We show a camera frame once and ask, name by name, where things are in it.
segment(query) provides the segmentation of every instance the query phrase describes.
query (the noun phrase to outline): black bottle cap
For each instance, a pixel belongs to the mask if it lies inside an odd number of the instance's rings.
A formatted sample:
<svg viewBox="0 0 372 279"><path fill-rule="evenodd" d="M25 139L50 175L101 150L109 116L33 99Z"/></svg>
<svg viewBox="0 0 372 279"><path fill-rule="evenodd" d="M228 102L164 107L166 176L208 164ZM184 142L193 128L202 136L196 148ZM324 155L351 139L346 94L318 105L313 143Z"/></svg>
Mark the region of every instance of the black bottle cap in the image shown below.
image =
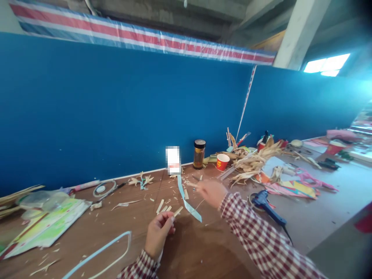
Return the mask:
<svg viewBox="0 0 372 279"><path fill-rule="evenodd" d="M205 140L197 139L196 141L194 141L194 147L199 149L205 148Z"/></svg>

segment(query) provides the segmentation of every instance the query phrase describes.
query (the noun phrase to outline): plaid shirt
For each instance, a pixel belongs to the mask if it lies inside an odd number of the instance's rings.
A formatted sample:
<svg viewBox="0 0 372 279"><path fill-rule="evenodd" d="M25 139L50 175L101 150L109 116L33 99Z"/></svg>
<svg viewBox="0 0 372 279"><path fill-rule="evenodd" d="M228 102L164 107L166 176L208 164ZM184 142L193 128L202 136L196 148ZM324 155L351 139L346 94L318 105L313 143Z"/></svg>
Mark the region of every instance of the plaid shirt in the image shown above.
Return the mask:
<svg viewBox="0 0 372 279"><path fill-rule="evenodd" d="M218 210L263 278L326 278L286 237L249 208L239 193L227 194ZM160 264L142 250L136 262L124 268L117 279L158 278L159 267Z"/></svg>

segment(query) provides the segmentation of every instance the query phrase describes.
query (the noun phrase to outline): person's left hand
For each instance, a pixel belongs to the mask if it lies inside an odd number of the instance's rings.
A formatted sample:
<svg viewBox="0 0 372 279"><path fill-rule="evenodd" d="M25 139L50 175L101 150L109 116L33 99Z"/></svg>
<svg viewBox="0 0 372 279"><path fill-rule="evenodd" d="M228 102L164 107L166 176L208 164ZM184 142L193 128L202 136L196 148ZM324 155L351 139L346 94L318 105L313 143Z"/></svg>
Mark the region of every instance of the person's left hand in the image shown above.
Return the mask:
<svg viewBox="0 0 372 279"><path fill-rule="evenodd" d="M167 235L176 231L173 222L173 212L166 211L159 213L148 225L145 251L157 262L160 262L162 257Z"/></svg>

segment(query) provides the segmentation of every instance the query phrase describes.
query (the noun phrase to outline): hand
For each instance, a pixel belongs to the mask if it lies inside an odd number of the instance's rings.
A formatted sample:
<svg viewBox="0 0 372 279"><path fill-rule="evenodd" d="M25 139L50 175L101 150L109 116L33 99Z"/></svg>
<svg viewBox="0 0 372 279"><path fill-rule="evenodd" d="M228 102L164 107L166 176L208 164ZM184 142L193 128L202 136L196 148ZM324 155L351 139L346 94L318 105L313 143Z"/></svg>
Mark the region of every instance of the hand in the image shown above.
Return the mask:
<svg viewBox="0 0 372 279"><path fill-rule="evenodd" d="M214 208L218 208L227 194L225 186L217 181L200 181L196 190Z"/></svg>
<svg viewBox="0 0 372 279"><path fill-rule="evenodd" d="M145 251L157 262L160 262L167 235L174 234L173 212L159 213L148 225Z"/></svg>

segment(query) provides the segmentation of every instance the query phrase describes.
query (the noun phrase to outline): wooden table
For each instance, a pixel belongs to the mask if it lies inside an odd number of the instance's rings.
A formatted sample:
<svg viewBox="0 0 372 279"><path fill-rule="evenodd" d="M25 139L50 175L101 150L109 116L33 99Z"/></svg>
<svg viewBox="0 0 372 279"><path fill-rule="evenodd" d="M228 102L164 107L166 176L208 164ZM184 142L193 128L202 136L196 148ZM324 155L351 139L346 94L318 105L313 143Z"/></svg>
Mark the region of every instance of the wooden table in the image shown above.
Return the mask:
<svg viewBox="0 0 372 279"><path fill-rule="evenodd" d="M314 152L313 158L324 156ZM372 187L368 182L371 168L352 162L341 164L338 171L318 170L306 162L294 160L287 155L280 159L293 162L305 168L314 177L333 184L340 191L331 193L321 190L318 200L299 198L295 202L283 196L270 195L270 202L276 206L276 212L284 217L288 224L287 230L291 235L295 247L301 253L308 253L319 245L346 221L352 218L363 207L371 202ZM208 165L204 170L194 170L192 165L185 167L183 178L195 183L192 177L203 175L203 180L212 179L220 174L214 164ZM89 256L121 233L131 230L132 242L128 254L116 265L105 272L100 278L115 278L120 270L133 262L143 249L148 223L154 218L156 209L164 199L166 205L172 206L176 211L182 206L181 195L177 188L177 179L169 178L164 170L151 173L154 183L148 190L141 191L139 186L124 186L112 196L103 201L103 207L92 212L86 211L51 248L44 250L33 249L17 257L0 262L0 278L25 278L30 273L43 267L45 264L60 259L51 266L45 275L37 273L33 278L59 279L69 272L83 255ZM230 178L223 181L228 188ZM202 198L193 192L193 187L186 185L190 199L189 203L195 208ZM261 186L234 185L231 191L238 191L243 198L252 192L258 192ZM84 190L77 194L77 198L94 200L93 189ZM130 204L128 207L119 207L111 211L118 203L133 200L142 201ZM176 218L176 234L170 236L164 247L164 253L159 270L160 278L259 278L259 272L245 253L236 237L230 233L227 224L221 220L219 213L203 202L198 210L203 222L198 222L185 209ZM277 225L265 213L260 215ZM22 220L11 216L1 222L0 234L10 233L11 230L21 230ZM127 247L127 238L112 245L100 255L89 261L79 269L71 278L89 278L100 272L120 255ZM43 256L48 253L47 261Z"/></svg>

